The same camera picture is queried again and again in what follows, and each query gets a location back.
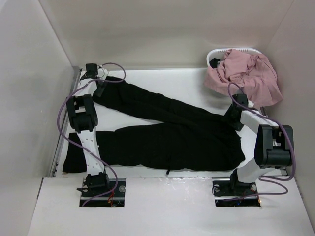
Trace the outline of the black trousers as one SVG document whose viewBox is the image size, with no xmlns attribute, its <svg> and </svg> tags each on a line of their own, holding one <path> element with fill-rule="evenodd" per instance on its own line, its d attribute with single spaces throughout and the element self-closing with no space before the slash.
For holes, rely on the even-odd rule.
<svg viewBox="0 0 315 236">
<path fill-rule="evenodd" d="M 224 116 L 109 76 L 99 105 L 154 120 L 152 125 L 98 131 L 99 157 L 109 165 L 167 171 L 230 171 L 245 160 L 241 139 Z"/>
</svg>

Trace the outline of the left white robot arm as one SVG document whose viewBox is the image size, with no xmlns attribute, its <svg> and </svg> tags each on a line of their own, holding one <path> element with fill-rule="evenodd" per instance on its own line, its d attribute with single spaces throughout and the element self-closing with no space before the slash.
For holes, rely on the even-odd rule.
<svg viewBox="0 0 315 236">
<path fill-rule="evenodd" d="M 100 160 L 96 140 L 98 117 L 92 99 L 92 94 L 97 89 L 95 80 L 100 78 L 99 69 L 101 67 L 95 63 L 86 64 L 86 73 L 80 79 L 81 90 L 73 94 L 66 103 L 70 126 L 76 131 L 83 147 L 87 176 L 83 181 L 83 187 L 78 191 L 85 198 L 105 196 L 110 192 L 108 175 Z"/>
</svg>

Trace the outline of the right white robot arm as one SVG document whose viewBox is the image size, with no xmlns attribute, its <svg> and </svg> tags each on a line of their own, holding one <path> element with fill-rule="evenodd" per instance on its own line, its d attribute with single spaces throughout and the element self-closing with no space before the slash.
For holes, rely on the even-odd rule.
<svg viewBox="0 0 315 236">
<path fill-rule="evenodd" d="M 274 169 L 291 167 L 291 180 L 296 171 L 293 129 L 249 108 L 245 94 L 231 96 L 232 105 L 225 113 L 229 124 L 240 131 L 244 126 L 256 134 L 253 158 L 243 167 L 235 169 L 228 182 L 229 191 L 235 196 L 252 192 L 256 180 L 281 181 L 281 178 L 266 176 Z"/>
</svg>

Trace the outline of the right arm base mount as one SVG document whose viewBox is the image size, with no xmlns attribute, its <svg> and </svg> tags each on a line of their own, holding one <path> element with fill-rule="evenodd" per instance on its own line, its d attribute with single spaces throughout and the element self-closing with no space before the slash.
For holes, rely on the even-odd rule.
<svg viewBox="0 0 315 236">
<path fill-rule="evenodd" d="M 256 183 L 232 184 L 227 178 L 212 180 L 216 207 L 260 207 Z"/>
</svg>

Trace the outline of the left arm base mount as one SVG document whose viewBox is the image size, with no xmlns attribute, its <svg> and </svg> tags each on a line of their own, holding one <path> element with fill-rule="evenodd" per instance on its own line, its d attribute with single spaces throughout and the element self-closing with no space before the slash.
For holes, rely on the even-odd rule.
<svg viewBox="0 0 315 236">
<path fill-rule="evenodd" d="M 116 184 L 115 179 L 110 179 L 109 189 L 97 189 L 90 191 L 87 187 L 77 188 L 80 192 L 79 207 L 124 207 L 126 195 L 126 179 L 119 178 L 117 187 L 112 190 Z"/>
</svg>

